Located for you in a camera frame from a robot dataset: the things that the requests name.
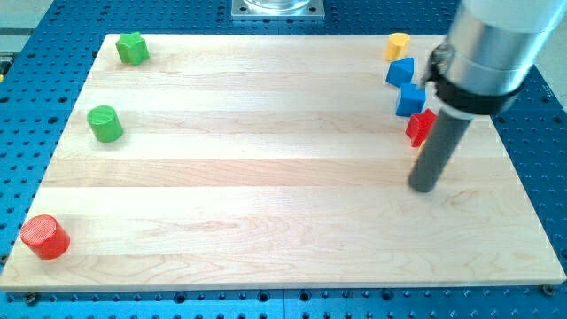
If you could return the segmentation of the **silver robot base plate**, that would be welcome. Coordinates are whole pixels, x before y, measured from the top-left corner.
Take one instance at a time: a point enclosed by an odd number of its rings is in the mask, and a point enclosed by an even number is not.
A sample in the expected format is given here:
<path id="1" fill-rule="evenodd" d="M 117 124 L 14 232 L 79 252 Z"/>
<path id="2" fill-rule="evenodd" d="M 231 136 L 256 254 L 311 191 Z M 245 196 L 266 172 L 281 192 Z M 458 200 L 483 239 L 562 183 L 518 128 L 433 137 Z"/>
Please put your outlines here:
<path id="1" fill-rule="evenodd" d="M 323 19 L 323 0 L 232 0 L 233 20 Z"/>

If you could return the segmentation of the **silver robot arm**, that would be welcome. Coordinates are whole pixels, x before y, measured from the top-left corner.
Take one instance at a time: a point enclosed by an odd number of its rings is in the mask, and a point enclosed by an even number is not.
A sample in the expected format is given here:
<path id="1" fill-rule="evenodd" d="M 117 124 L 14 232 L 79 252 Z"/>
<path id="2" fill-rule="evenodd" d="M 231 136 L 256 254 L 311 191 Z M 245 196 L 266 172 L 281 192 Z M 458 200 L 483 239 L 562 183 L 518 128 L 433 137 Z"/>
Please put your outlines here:
<path id="1" fill-rule="evenodd" d="M 421 84 L 457 119 L 502 113 L 565 13 L 566 0 L 462 0 Z"/>

